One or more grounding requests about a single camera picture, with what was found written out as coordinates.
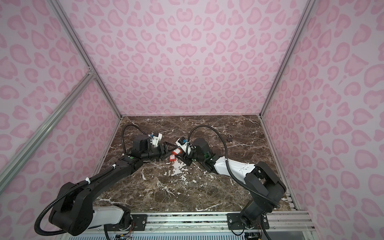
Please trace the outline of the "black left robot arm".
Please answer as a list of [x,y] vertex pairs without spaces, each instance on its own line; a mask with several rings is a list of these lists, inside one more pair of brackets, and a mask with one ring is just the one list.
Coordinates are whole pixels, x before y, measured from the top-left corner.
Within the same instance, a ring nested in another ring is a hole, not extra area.
[[93,202],[120,180],[134,174],[148,161],[158,162],[172,154],[176,147],[161,142],[160,134],[139,135],[132,147],[123,146],[123,156],[95,176],[79,183],[64,184],[55,200],[39,215],[35,231],[42,236],[71,234],[78,236],[89,228],[109,226],[125,230],[131,227],[130,209],[115,205],[94,208]]

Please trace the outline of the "red padlock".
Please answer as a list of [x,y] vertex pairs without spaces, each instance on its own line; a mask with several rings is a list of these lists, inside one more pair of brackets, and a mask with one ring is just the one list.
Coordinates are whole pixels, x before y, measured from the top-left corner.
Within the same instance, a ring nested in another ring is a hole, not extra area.
[[175,155],[170,155],[170,162],[175,162],[177,160]]
[[173,150],[173,155],[175,156],[179,155],[180,153],[183,153],[183,150],[181,148],[176,148],[175,150]]

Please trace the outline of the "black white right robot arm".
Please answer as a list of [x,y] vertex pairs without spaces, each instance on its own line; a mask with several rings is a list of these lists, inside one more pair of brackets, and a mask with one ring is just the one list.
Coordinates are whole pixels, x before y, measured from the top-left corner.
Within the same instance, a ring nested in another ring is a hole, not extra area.
[[182,137],[176,144],[183,151],[181,160],[188,166],[197,162],[207,172],[229,176],[250,192],[252,200],[240,213],[244,227],[251,229],[258,226],[263,222],[263,214],[271,213],[279,207],[287,188],[267,163],[246,164],[217,155],[203,138],[189,145]]

